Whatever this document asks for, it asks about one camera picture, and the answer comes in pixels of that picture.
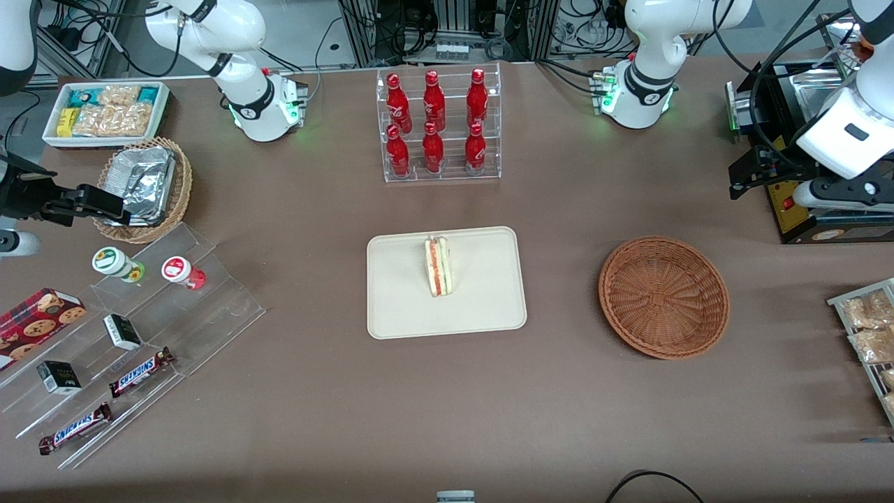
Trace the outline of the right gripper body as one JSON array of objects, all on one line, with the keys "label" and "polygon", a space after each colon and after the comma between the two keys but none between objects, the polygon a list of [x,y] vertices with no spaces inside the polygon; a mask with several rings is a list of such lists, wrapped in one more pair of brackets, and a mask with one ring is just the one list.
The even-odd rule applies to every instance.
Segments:
[{"label": "right gripper body", "polygon": [[24,157],[3,154],[6,172],[1,182],[1,213],[9,219],[28,219],[54,200],[54,172]]}]

